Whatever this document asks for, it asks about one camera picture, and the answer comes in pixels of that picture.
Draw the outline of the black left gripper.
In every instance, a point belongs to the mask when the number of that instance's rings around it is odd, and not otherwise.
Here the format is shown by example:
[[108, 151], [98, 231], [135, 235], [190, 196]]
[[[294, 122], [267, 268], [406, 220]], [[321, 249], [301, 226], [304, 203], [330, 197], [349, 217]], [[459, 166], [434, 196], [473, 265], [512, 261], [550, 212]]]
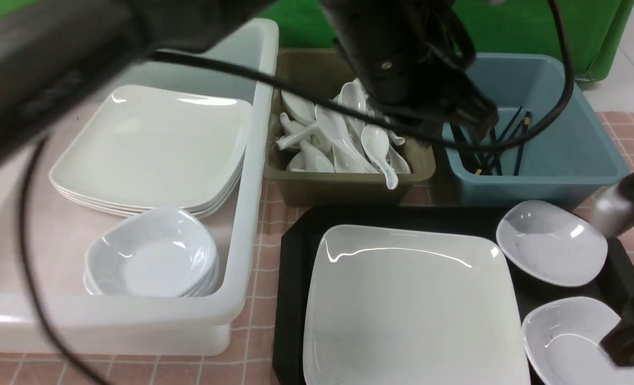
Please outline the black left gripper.
[[440, 139], [444, 124], [481, 141], [497, 105], [468, 77], [476, 49], [452, 1], [321, 1], [334, 44], [396, 133]]

